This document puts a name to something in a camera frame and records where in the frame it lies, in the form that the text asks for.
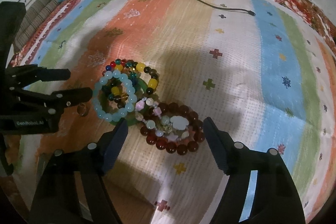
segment blue stripe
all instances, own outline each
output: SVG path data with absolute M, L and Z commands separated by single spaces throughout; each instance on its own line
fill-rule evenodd
M 53 42 L 58 38 L 61 32 L 57 32 L 59 28 L 61 30 L 65 30 L 73 21 L 80 15 L 85 7 L 87 7 L 93 0 L 82 0 L 76 7 L 73 8 L 58 24 L 56 24 L 51 32 L 45 37 L 43 43 L 41 44 L 40 48 L 38 49 L 35 57 L 31 61 L 31 64 L 38 64 L 40 66 L 43 57 L 48 52 L 49 48 L 53 44 Z
M 277 9 L 264 0 L 251 1 L 260 30 L 261 88 L 265 102 L 259 138 L 252 149 L 266 152 L 271 147 L 278 148 L 278 145 L 284 144 L 286 148 L 282 158 L 292 173 L 306 120 L 301 69 Z M 286 61 L 280 58 L 280 54 L 286 57 Z M 290 86 L 283 83 L 284 79 L 290 80 Z M 256 179 L 256 173 L 252 174 L 241 221 L 250 215 Z

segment light blue beaded bracelet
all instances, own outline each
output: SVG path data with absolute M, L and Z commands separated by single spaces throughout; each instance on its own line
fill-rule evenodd
M 108 80 L 112 78 L 119 79 L 126 87 L 126 93 L 128 94 L 128 103 L 125 107 L 118 109 L 117 112 L 111 114 L 103 111 L 102 106 L 98 100 L 99 91 L 103 85 L 106 85 Z M 104 119 L 107 122 L 118 122 L 121 118 L 127 116 L 128 112 L 134 111 L 134 105 L 137 103 L 137 96 L 135 95 L 135 88 L 132 86 L 132 81 L 128 79 L 127 74 L 121 73 L 119 70 L 115 69 L 112 71 L 107 71 L 103 77 L 100 78 L 99 82 L 95 83 L 93 90 L 92 104 L 93 108 L 97 113 L 99 119 Z

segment bed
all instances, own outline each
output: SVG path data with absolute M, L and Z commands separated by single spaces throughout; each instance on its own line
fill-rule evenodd
M 311 0 L 204 1 L 256 16 L 196 0 L 64 0 L 10 64 L 70 69 L 68 81 L 28 87 L 50 93 L 93 88 L 116 58 L 142 60 L 160 74 L 160 101 L 212 117 L 250 149 L 276 148 L 309 222 L 336 180 L 336 27 Z M 79 150 L 113 128 L 93 109 L 80 117 L 71 108 L 59 126 L 58 133 L 20 139 L 13 181 L 28 208 L 39 155 Z M 105 180 L 156 208 L 150 223 L 209 223 L 227 176 L 206 142 L 195 154 L 170 155 L 132 126 Z M 255 180 L 241 219 L 249 215 Z

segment beaded bracelet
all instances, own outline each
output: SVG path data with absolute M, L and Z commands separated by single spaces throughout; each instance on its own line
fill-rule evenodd
M 189 107 L 185 105 L 179 107 L 176 103 L 157 105 L 154 102 L 152 106 L 153 108 L 142 117 L 145 125 L 140 129 L 140 133 L 147 136 L 146 142 L 149 145 L 156 144 L 159 150 L 166 149 L 170 154 L 177 151 L 179 155 L 185 155 L 188 150 L 190 152 L 198 150 L 198 143 L 204 141 L 204 134 L 203 122 L 198 120 L 196 112 L 189 112 Z M 172 117 L 161 116 L 162 113 L 170 113 Z
M 120 58 L 118 58 L 115 61 L 112 61 L 110 65 L 107 65 L 105 67 L 106 70 L 103 71 L 102 74 L 104 76 L 107 71 L 111 71 L 113 69 L 122 71 L 124 68 L 129 69 L 129 79 L 132 81 L 133 86 L 137 84 L 137 73 L 135 72 L 135 70 L 137 70 L 138 72 L 144 72 L 149 74 L 151 76 L 151 79 L 147 84 L 147 97 L 154 93 L 154 90 L 156 89 L 159 82 L 159 75 L 157 74 L 157 71 L 155 69 L 146 66 L 144 63 L 134 62 L 132 59 L 126 61 L 126 59 L 121 60 Z
M 125 105 L 125 107 L 120 108 L 113 114 L 103 111 L 102 106 L 100 105 L 100 102 L 97 98 L 99 90 L 112 78 L 119 79 L 125 85 L 126 93 L 128 94 L 128 103 Z M 115 69 L 113 72 L 106 71 L 104 76 L 100 78 L 99 82 L 94 85 L 93 96 L 95 98 L 93 98 L 92 103 L 98 117 L 106 120 L 107 122 L 118 122 L 122 117 L 126 117 L 128 112 L 132 112 L 134 110 L 134 105 L 138 99 L 135 95 L 135 88 L 133 87 L 132 81 L 128 79 L 127 74 L 121 73 L 118 69 Z

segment orange stripe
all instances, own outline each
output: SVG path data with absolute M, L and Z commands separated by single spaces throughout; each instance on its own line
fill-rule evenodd
M 326 47 L 316 38 L 320 46 L 320 50 L 324 59 L 325 67 L 327 68 L 329 81 L 330 81 L 330 88 L 332 92 L 333 102 L 334 102 L 334 117 L 336 118 L 336 67 L 335 62 L 333 60 L 332 55 L 326 49 Z M 333 159 L 336 158 L 336 124 L 334 128 L 334 134 L 332 135 L 332 145 L 331 145 L 331 153 L 330 153 L 330 161 L 327 173 L 325 174 L 323 186 L 321 188 L 320 194 L 315 201 L 313 206 L 313 210 L 309 217 L 307 218 L 306 222 L 308 223 L 313 217 L 318 213 L 324 203 L 327 201 L 331 191 L 333 190 L 333 186 L 335 183 L 336 177 L 336 165 L 333 163 Z
M 81 56 L 78 65 L 71 72 L 71 78 L 62 88 L 66 89 L 76 81 L 82 86 L 93 88 L 110 61 L 116 58 L 132 58 L 135 61 L 137 58 L 142 59 L 137 49 L 151 46 L 149 38 L 157 28 L 157 24 L 164 20 L 173 1 L 128 0 L 120 12 L 90 40 L 87 51 Z M 129 13 L 131 9 L 139 11 L 140 15 L 127 18 L 124 14 Z M 123 33 L 114 37 L 106 36 L 106 32 L 114 28 L 121 29 Z M 106 62 L 96 67 L 87 67 L 90 63 L 89 56 L 97 52 L 106 58 Z M 93 109 L 85 118 L 80 117 L 73 108 L 66 109 L 60 121 L 61 133 L 67 132 L 66 136 L 60 136 L 60 134 L 43 136 L 37 155 L 43 152 L 51 153 L 59 148 L 65 152 L 79 150 L 86 144 L 97 141 L 103 132 L 111 128 L 110 124 L 102 120 L 98 121 Z

